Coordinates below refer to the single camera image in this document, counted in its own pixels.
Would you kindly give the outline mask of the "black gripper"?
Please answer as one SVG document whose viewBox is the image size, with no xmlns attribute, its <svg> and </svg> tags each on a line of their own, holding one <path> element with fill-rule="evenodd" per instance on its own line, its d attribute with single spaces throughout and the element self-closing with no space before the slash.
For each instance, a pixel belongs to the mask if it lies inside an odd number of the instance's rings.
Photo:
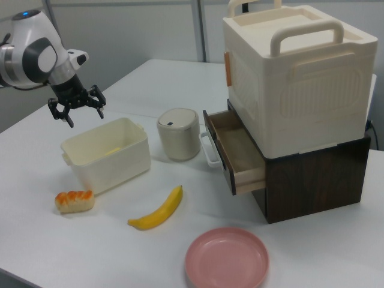
<svg viewBox="0 0 384 288">
<path fill-rule="evenodd" d="M 52 85 L 51 88 L 58 98 L 48 99 L 48 108 L 55 120 L 63 120 L 73 128 L 74 123 L 69 116 L 70 110 L 85 105 L 94 108 L 100 118 L 104 118 L 103 107 L 106 105 L 106 98 L 97 85 L 91 86 L 87 91 L 83 87 L 79 77 L 75 74 L 66 82 Z M 61 112 L 57 108 L 58 104 L 64 107 Z"/>
</svg>

